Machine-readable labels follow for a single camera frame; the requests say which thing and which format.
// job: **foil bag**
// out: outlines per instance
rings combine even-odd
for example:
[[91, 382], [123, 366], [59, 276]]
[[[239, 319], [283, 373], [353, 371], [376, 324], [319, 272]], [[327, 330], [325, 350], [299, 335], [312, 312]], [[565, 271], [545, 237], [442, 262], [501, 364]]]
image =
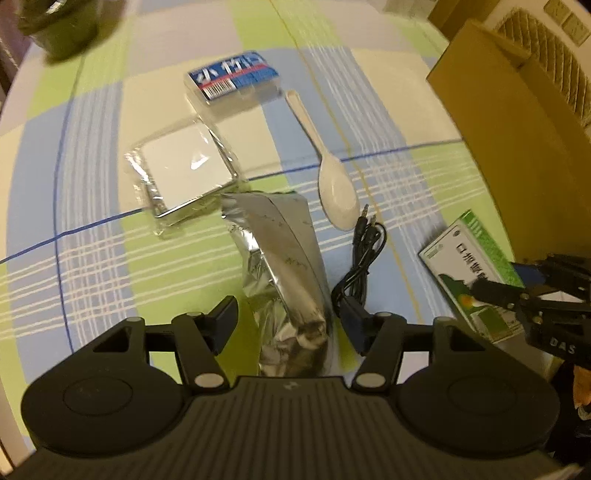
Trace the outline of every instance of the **foil bag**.
[[222, 195], [261, 335], [259, 374], [334, 374], [330, 290], [308, 203], [297, 193]]

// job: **blue label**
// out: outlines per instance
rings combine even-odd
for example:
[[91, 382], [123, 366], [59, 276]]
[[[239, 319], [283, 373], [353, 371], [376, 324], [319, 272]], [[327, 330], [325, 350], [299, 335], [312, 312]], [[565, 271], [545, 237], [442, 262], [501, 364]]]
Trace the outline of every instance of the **blue label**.
[[189, 76], [210, 101], [241, 88], [267, 82], [279, 74], [256, 51], [246, 51], [193, 70]]

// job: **plastic wrapper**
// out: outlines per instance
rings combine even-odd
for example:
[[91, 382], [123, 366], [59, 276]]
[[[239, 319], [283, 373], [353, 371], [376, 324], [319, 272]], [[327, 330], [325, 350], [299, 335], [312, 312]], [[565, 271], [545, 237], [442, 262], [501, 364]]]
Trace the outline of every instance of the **plastic wrapper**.
[[195, 117], [140, 142], [125, 154], [136, 197], [157, 234], [219, 206], [242, 185], [236, 158], [214, 127]]
[[21, 0], [18, 28], [56, 60], [80, 51], [97, 34], [102, 0]]
[[216, 122], [281, 94], [279, 74], [256, 51], [199, 66], [185, 75], [184, 82], [196, 112]]

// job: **plaid tablecloth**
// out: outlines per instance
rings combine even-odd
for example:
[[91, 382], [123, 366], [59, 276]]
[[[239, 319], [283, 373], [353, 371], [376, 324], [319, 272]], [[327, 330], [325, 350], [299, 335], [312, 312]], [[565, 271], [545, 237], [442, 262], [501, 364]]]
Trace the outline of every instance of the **plaid tablecloth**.
[[[121, 156], [187, 117], [183, 74], [260, 52], [296, 89], [362, 203], [388, 228], [369, 277], [369, 311], [431, 323], [450, 309], [417, 252], [472, 208], [510, 256], [486, 186], [425, 81], [446, 48], [426, 22], [364, 1], [108, 1], [85, 53], [47, 65], [32, 47], [0, 121], [0, 378], [19, 421], [27, 384], [132, 315], [148, 323], [240, 300], [218, 358], [253, 374], [257, 333], [241, 292], [241, 258], [219, 214], [167, 241], [138, 210]], [[283, 99], [219, 125], [255, 189], [309, 200], [331, 286], [350, 266], [351, 233], [317, 195], [318, 159]], [[339, 329], [343, 371], [358, 361]], [[153, 363], [174, 374], [174, 359]]]

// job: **white spoon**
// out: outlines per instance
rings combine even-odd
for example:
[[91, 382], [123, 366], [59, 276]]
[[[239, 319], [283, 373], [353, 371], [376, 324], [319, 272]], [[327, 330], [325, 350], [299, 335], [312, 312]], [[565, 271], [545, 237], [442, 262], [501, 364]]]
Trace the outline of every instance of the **white spoon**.
[[326, 148], [300, 95], [288, 90], [285, 99], [320, 154], [318, 191], [326, 216], [339, 230], [352, 230], [359, 217], [359, 199], [345, 166]]

